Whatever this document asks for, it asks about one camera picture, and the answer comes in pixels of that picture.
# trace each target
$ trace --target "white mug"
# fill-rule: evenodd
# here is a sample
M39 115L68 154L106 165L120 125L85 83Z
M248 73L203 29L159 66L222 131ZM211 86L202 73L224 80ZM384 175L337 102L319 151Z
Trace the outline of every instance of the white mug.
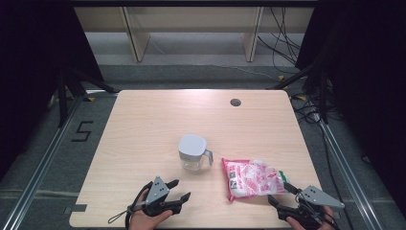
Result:
M179 142L179 157L184 169L198 171L203 165L203 155L209 157L210 166L213 164L213 153L206 149L207 141L203 137L187 134Z

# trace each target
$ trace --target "human hand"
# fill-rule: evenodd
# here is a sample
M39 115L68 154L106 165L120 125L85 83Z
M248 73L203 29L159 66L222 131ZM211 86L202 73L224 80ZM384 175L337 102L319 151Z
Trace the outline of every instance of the human hand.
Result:
M147 192L148 189L143 191L139 200L144 200ZM172 210L167 210L156 217L150 217L143 210L138 210L132 214L128 230L153 230L159 223L172 216L172 214Z
M332 212L332 210L331 210L329 207L327 207L327 206L325 206L324 209L325 209L325 212L326 212L325 218L326 218L328 221L332 222L331 217L334 215L333 212ZM294 230L305 230L305 229L301 226L301 224L300 224L297 220L295 220L294 218L292 218L292 217L287 217L287 218L286 218L286 221L290 224L290 226L292 226L292 228L293 228ZM333 228L331 225L329 225L328 223L326 223L326 222L323 222L322 225L320 225L320 228L319 228L319 230L333 230L333 229L334 229L334 228Z

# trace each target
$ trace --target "pink snack bag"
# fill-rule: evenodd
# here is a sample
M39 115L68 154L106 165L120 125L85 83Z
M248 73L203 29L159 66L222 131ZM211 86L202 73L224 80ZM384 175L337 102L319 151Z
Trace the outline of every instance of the pink snack bag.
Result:
M228 198L249 198L285 194L282 171L267 166L261 160L227 160L222 158L224 172L228 178Z

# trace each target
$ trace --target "gray floor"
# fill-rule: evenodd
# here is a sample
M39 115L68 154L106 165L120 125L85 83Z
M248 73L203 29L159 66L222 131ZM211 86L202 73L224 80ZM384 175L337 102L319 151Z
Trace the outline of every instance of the gray floor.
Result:
M269 44L275 39L270 34L261 37ZM302 34L292 34L297 43ZM250 88L263 89L277 82L282 71L297 71L292 64L275 57L278 69L273 67L272 52L260 43L255 60L246 62L240 34L152 34L143 62L134 63L125 34L88 34L95 57L101 66L105 81L118 89L146 88ZM304 80L289 85L289 94L301 92ZM88 89L95 88L85 84ZM19 229L72 229L69 225L69 208L73 207L81 185L91 164L93 154L101 138L114 96L94 96L93 102L82 102L67 128L53 162L36 192L33 203ZM296 108L305 102L293 100ZM361 160L362 150L358 147L350 129L338 112L330 112L329 127L333 131L342 152L350 163L357 181L363 188L375 210L382 229L406 229L406 221L382 185L379 177L368 163ZM91 134L87 142L72 142L83 138L77 134L80 122L86 124ZM51 143L58 124L58 109L55 103L37 127L27 150L20 154L9 173L0 184L0 223L5 222L22 191L29 183L48 145ZM327 159L322 133L317 125L300 122L322 188L328 194L338 197L327 173ZM353 229L368 229L350 190L339 173L337 165L330 159L334 179L347 205ZM350 229L344 212L337 222L341 229Z

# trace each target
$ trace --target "wooden table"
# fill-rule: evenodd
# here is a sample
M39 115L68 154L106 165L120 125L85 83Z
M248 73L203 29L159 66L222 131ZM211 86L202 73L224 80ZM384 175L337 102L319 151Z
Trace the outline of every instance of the wooden table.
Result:
M230 101L239 99L240 106ZM182 169L178 144L184 134L206 138L214 164L200 172ZM75 227L123 227L126 209L144 185L160 175L179 179L167 201L192 192L179 215L159 228L274 228L278 220L266 196L227 199L221 158L261 159L284 171L298 188L320 183L305 140L284 91L279 90L125 90L113 107L74 212ZM297 207L293 195L276 195Z

